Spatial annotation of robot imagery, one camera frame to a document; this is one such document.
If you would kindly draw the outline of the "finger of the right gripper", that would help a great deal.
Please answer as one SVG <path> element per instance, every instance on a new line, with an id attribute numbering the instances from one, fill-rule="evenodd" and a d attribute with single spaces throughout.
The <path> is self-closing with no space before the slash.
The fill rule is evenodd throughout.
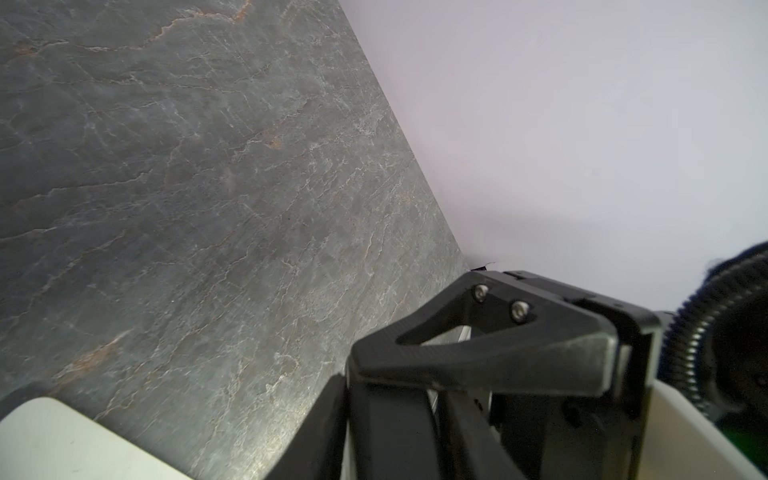
<path id="1" fill-rule="evenodd" d="M 662 330 L 654 312 L 620 300 L 472 271 L 351 354 L 510 355 L 520 390 L 469 395 L 521 479 L 634 479 Z"/>

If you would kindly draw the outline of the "silver laptop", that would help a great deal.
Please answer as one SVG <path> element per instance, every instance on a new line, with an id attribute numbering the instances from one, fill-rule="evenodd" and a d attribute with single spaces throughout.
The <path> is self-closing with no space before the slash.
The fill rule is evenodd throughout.
<path id="1" fill-rule="evenodd" d="M 1 420 L 3 479 L 185 479 L 64 403 L 29 400 Z"/>

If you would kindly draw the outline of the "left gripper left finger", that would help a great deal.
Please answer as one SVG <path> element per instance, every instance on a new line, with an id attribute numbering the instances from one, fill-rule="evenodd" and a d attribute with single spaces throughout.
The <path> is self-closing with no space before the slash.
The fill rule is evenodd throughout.
<path id="1" fill-rule="evenodd" d="M 348 417 L 347 380 L 333 375 L 266 479 L 339 479 Z"/>

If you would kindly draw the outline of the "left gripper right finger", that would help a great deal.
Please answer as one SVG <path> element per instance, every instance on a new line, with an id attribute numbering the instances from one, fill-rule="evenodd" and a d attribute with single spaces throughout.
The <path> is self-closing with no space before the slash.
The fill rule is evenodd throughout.
<path id="1" fill-rule="evenodd" d="M 469 395 L 520 390 L 512 359 L 491 353 L 351 354 L 358 478 L 523 478 Z"/>

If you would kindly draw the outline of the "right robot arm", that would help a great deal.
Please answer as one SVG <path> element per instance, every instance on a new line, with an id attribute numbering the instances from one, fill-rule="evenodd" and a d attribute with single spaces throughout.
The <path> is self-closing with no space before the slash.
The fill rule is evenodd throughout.
<path id="1" fill-rule="evenodd" d="M 767 247 L 675 313 L 475 270 L 352 347 L 357 479 L 767 475 Z"/>

